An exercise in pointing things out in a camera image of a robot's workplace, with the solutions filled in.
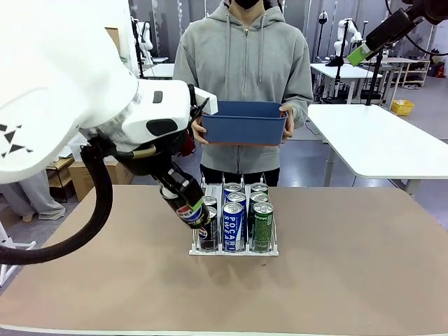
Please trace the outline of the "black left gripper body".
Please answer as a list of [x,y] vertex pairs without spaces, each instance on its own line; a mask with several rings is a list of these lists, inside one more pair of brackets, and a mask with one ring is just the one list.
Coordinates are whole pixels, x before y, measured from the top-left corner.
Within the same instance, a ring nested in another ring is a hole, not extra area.
[[118,161],[134,175],[150,175],[170,191],[180,191],[189,185],[189,174],[173,161],[173,157],[182,152],[188,139],[187,134],[163,136],[134,150],[119,150]]

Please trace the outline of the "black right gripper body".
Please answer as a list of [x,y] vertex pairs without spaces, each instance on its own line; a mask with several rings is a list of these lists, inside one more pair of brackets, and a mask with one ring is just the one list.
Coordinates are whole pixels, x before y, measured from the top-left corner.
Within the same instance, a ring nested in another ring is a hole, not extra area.
[[420,7],[399,8],[391,14],[379,28],[381,44],[388,44],[401,39],[416,25],[414,22],[421,17]]

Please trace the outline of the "person's right hand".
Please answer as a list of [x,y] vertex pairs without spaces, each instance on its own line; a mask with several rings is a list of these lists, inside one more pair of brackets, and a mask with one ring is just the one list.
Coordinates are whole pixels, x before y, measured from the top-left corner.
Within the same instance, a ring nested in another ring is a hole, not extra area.
[[209,144],[209,142],[204,138],[204,134],[207,133],[207,130],[203,127],[202,119],[200,117],[193,120],[191,128],[194,139],[196,141],[198,141],[200,144]]

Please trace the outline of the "person's left hand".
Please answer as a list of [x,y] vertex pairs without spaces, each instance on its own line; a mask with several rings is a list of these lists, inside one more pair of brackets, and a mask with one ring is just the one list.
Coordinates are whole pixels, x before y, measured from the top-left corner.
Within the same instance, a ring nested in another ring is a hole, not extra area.
[[295,131],[295,109],[292,105],[284,104],[280,107],[281,115],[286,118],[285,128],[283,130],[282,143],[286,143],[287,140],[293,137]]

